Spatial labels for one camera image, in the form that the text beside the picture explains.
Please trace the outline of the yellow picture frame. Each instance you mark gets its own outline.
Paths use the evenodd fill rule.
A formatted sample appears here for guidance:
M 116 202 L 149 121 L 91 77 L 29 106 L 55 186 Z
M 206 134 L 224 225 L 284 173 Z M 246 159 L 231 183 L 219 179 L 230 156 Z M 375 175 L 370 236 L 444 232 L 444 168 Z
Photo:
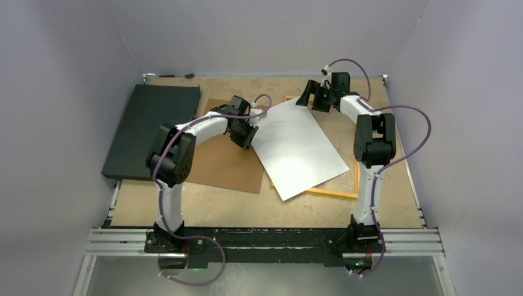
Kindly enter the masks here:
M 342 192 L 342 191 L 334 191 L 334 190 L 330 190 L 330 189 L 321 189 L 321 188 L 313 187 L 313 188 L 307 189 L 305 191 L 305 193 L 322 195 L 322 196 L 327 196 L 327 197 L 355 200 L 358 198 L 358 194 L 359 194 L 360 179 L 361 179 L 360 165 L 358 164 L 358 162 L 356 160 L 354 160 L 354 181 L 355 181 L 354 192 Z

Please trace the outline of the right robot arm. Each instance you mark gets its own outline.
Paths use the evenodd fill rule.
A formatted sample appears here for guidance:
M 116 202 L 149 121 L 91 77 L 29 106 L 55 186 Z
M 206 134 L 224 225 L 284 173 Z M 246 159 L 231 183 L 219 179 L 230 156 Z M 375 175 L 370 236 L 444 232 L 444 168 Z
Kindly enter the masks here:
M 397 151 L 395 117 L 374 110 L 359 94 L 352 92 L 349 73 L 322 70 L 322 74 L 322 81 L 308 81 L 296 104 L 306 106 L 311 102 L 312 109 L 320 112 L 335 108 L 356 124 L 353 154 L 362 175 L 356 208 L 341 240 L 352 250 L 360 251 L 380 239 L 378 204 L 382 170 Z

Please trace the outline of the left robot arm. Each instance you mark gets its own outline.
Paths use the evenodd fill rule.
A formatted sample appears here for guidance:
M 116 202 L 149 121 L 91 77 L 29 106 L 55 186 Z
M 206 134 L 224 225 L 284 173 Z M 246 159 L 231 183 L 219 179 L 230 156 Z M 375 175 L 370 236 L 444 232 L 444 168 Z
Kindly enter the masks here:
M 256 102 L 233 96 L 227 104 L 210 109 L 204 116 L 176 126 L 161 125 L 146 158 L 146 167 L 157 188 L 159 216 L 154 232 L 168 252 L 177 252 L 184 244 L 181 228 L 183 183 L 189 176 L 198 145 L 221 134 L 228 134 L 241 149 L 249 150 L 258 131 L 258 123 L 267 115 Z

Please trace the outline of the building and sky photo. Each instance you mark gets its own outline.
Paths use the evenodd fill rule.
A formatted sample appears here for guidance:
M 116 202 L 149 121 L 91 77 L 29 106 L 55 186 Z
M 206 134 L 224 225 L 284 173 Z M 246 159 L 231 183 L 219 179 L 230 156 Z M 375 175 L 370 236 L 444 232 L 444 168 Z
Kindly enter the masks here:
M 284 202 L 349 170 L 308 107 L 296 102 L 271 107 L 252 140 Z

